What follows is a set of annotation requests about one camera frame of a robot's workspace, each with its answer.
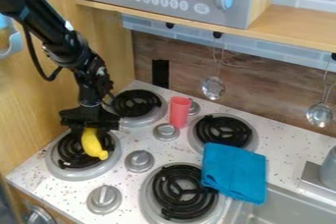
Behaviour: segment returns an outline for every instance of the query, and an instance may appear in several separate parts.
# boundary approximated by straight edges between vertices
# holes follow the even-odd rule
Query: wooden backsplash
[[[152,59],[169,60],[170,88],[205,98],[200,82],[216,75],[211,47],[137,31],[133,31],[133,44],[138,80],[151,83]],[[224,62],[220,78],[226,93],[218,103],[336,137],[334,123],[319,129],[305,118],[307,108],[320,100],[323,71],[229,51]],[[329,73],[328,82],[336,82],[336,74]],[[331,93],[329,105],[335,101],[336,91]]]

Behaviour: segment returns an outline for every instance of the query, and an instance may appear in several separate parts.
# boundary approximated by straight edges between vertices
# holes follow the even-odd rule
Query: microwave control panel
[[[167,8],[172,10],[180,10],[187,12],[190,9],[200,15],[208,15],[210,13],[210,8],[204,3],[196,3],[193,7],[190,6],[190,3],[187,0],[127,0],[127,1],[136,1],[142,3],[143,5],[153,5],[160,6],[161,8]]]

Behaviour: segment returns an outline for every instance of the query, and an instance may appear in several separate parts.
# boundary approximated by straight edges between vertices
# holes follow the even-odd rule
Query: pink cup
[[[170,120],[169,123],[176,128],[182,128],[187,123],[189,109],[192,101],[181,96],[174,96],[170,100]]]

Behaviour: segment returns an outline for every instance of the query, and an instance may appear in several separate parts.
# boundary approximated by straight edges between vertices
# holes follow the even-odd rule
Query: black coil burner
[[[153,179],[152,189],[162,207],[161,214],[167,220],[201,217],[211,209],[217,196],[217,191],[201,185],[200,170],[190,165],[162,168]]]
[[[114,141],[108,134],[98,133],[98,139],[104,150],[113,151]],[[101,160],[97,157],[88,156],[82,147],[80,137],[67,134],[57,144],[60,158],[58,164],[62,169],[66,168],[86,168],[94,165]]]
[[[252,130],[244,122],[230,117],[205,116],[195,126],[196,136],[203,143],[215,142],[245,147],[252,140]]]
[[[140,117],[161,105],[161,100],[156,94],[143,89],[122,92],[111,103],[113,110],[122,118]]]

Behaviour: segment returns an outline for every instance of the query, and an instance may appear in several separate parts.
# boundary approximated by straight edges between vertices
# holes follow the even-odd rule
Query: wooden shelf
[[[336,14],[271,5],[248,29],[228,28],[99,2],[76,0],[79,5],[318,50],[336,52]]]

